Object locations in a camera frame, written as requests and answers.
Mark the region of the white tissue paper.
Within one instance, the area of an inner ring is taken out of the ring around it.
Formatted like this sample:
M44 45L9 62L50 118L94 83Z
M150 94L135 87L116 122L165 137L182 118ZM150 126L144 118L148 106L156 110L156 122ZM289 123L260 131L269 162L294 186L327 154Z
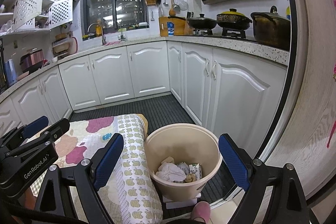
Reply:
M183 183L186 179L186 174L183 170L170 162L164 162L155 175L167 182Z

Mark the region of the chrome sink faucet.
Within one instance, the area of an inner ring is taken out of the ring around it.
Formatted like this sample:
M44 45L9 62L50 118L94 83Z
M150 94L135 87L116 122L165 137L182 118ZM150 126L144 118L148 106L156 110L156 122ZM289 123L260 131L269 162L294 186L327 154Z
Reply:
M104 36L104 31L103 31L103 27L100 23L92 23L89 25L87 31L90 32L90 28L95 26L95 30L96 30L96 36L101 38L102 40L102 45L106 45L106 39Z

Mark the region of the wooden cutting board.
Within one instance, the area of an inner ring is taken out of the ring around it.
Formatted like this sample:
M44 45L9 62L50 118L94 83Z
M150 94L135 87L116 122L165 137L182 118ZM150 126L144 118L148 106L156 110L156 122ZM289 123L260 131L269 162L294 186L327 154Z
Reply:
M159 17L159 32L161 37L183 36L186 19L179 16Z

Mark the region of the yellow lidded black pan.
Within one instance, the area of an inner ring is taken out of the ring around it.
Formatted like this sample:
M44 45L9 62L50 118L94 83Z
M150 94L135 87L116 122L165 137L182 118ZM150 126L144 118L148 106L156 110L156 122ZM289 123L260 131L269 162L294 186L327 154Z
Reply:
M245 31L250 27L252 20L236 9L222 12L217 15L217 24L222 28Z

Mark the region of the pink rice cooker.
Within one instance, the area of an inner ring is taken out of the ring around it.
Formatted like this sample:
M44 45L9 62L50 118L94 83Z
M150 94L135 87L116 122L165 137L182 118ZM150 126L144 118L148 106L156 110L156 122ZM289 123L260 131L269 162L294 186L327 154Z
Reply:
M43 50L34 48L21 57L19 64L23 73L34 73L43 67L44 60Z

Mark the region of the white lower kitchen cabinets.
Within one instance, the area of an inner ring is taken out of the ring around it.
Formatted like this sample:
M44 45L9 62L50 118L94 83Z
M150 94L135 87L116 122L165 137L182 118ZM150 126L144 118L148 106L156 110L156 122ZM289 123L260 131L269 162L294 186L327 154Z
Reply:
M213 47L161 42L82 56L30 80L1 101L1 133L40 116L50 122L73 111L171 92L206 127Z

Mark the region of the brown paper ball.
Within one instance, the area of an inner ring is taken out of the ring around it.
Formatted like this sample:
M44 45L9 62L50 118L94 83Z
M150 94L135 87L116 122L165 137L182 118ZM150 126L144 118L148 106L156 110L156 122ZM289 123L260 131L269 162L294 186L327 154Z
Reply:
M185 183L191 183L191 182L195 182L197 180L197 177L195 174L193 173L189 173L186 175L186 178L184 179Z

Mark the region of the blue plastic container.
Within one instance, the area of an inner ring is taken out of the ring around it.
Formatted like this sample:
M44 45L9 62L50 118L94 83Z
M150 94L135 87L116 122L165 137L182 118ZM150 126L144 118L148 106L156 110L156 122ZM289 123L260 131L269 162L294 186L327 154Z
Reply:
M17 73L15 70L13 59L8 59L5 62L5 71L6 71L8 85L12 86L13 84L17 82Z

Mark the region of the black wok with lid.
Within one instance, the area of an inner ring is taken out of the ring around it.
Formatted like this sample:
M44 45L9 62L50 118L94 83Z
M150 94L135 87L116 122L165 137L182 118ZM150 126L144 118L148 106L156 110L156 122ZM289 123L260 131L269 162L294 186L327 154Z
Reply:
M196 30L212 30L217 25L216 20L206 18L204 14L199 14L199 17L188 18L187 22L190 27Z

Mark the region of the white lattice cabinet door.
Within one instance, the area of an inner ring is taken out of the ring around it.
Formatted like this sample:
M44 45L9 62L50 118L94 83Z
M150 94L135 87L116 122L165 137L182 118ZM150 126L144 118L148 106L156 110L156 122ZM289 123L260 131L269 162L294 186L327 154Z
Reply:
M43 0L16 0L12 30L15 31L42 12Z

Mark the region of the patterned quilted table cloth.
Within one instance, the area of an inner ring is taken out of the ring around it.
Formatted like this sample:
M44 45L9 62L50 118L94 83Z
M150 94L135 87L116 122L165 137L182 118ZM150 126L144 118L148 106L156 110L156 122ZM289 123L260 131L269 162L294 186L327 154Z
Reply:
M55 135L56 159L39 189L34 223L160 223L136 114L73 122Z

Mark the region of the dark kitchen window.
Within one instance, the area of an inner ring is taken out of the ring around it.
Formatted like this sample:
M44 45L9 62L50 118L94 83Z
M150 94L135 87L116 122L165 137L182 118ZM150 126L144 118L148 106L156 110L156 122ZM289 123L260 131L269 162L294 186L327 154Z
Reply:
M83 11L85 32L95 31L93 23L100 24L105 34L149 24L145 0L83 0Z

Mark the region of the large dark stock pot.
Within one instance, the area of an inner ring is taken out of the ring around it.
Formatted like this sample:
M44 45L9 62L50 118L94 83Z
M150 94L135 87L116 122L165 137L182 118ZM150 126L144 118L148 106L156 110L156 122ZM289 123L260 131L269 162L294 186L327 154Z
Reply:
M270 12L253 12L251 18L256 42L285 51L290 50L290 20L279 15L276 6L272 6Z

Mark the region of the white green medicine box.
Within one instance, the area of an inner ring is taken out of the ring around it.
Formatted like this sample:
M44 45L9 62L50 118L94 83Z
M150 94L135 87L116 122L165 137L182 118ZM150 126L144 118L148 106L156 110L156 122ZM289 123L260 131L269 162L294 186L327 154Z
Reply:
M195 175L196 180L203 178L202 166L199 163L190 164L189 171Z

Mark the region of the pink slipper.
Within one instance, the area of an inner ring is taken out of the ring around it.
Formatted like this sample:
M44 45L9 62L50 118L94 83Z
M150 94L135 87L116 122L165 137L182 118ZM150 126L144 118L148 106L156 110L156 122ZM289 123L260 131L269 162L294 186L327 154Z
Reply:
M194 223L208 223L210 214L210 204L206 201L201 201L194 206L190 218Z

